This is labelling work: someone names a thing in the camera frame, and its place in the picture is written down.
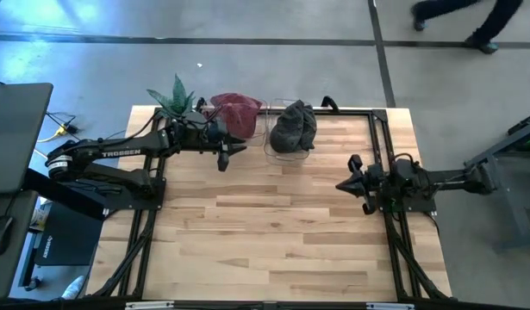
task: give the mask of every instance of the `black shoe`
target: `black shoe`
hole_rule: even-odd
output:
[[[491,55],[498,51],[498,45],[493,42],[487,42],[487,43],[478,43],[473,35],[471,35],[469,38],[465,39],[464,45],[469,48],[476,48],[479,51]]]
[[[420,31],[423,31],[423,29],[427,27],[427,24],[426,24],[426,21],[420,21],[419,19],[416,18],[416,6],[417,5],[418,3],[414,4],[412,8],[410,8],[410,14],[412,14],[412,17],[414,18],[412,22],[414,26],[414,30],[420,32]]]

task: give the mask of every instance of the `green plant leaves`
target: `green plant leaves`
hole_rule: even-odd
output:
[[[194,102],[194,92],[186,96],[186,89],[180,78],[175,74],[175,83],[172,86],[172,98],[163,96],[155,90],[147,90],[153,99],[163,107],[164,111],[171,116],[179,116],[191,112]]]
[[[175,84],[172,86],[172,105],[175,112],[182,114],[186,104],[186,90],[178,75],[175,74]]]
[[[174,111],[172,109],[172,99],[161,95],[160,93],[158,93],[155,90],[146,90],[146,91],[147,91],[148,94],[150,94],[150,96],[153,97],[153,99],[155,99],[157,102],[159,102],[159,104],[161,105],[161,107],[163,107],[165,112],[167,112],[170,115],[173,115],[172,112],[174,112]]]
[[[184,112],[188,113],[192,110],[192,103],[194,102],[194,91],[192,91],[188,97],[186,98],[186,101],[184,102]]]

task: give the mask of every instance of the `red cloth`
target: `red cloth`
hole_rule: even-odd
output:
[[[233,137],[249,139],[253,136],[261,101],[236,93],[213,96],[210,101],[215,109],[221,109],[218,114]]]

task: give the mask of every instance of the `person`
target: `person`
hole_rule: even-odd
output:
[[[426,20],[463,9],[482,0],[426,0],[414,4],[410,10],[414,17],[414,29],[423,31]],[[498,45],[490,40],[496,37],[506,27],[508,21],[521,6],[523,0],[496,0],[495,7],[487,20],[479,27],[464,44],[476,48],[483,53],[492,54],[498,50]]]

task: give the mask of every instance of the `yellow cable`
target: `yellow cable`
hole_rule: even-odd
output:
[[[61,126],[59,127],[59,129],[56,130],[56,132],[54,133],[54,135],[53,135],[52,137],[50,137],[50,138],[46,138],[46,139],[40,139],[40,140],[37,140],[37,143],[48,142],[48,141],[50,141],[50,140],[53,140],[54,138],[57,138],[57,137],[59,137],[59,136],[62,136],[62,135],[64,135],[64,134],[66,134],[66,133],[67,133],[67,131],[65,130],[65,127],[64,127],[63,125],[61,125]]]

